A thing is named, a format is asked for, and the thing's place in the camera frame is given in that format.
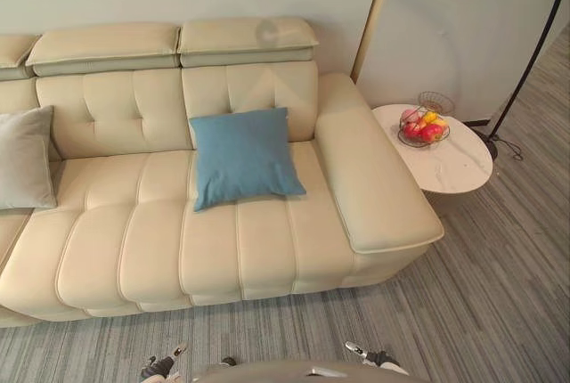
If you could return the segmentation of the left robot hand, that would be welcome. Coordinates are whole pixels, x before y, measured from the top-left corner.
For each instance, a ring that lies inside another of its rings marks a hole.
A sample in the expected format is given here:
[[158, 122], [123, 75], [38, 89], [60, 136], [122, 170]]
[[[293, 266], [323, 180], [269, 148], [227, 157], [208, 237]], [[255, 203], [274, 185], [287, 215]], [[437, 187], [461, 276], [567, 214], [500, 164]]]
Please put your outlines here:
[[187, 344], [181, 343], [162, 359], [158, 359], [155, 355], [152, 355], [142, 367], [139, 374], [139, 381], [170, 382], [174, 380], [174, 377], [170, 378], [170, 371], [186, 349]]

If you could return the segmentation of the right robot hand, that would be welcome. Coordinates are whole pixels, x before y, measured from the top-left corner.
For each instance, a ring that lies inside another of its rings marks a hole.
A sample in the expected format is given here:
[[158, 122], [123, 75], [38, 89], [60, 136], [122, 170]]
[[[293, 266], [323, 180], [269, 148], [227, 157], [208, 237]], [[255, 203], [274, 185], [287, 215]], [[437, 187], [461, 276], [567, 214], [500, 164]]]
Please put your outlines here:
[[406, 371], [395, 358], [390, 356], [384, 350], [379, 352], [369, 351], [351, 341], [347, 341], [345, 343], [345, 348], [353, 354], [358, 355], [362, 359], [362, 363], [365, 365], [394, 371], [404, 375], [409, 374], [409, 372]]

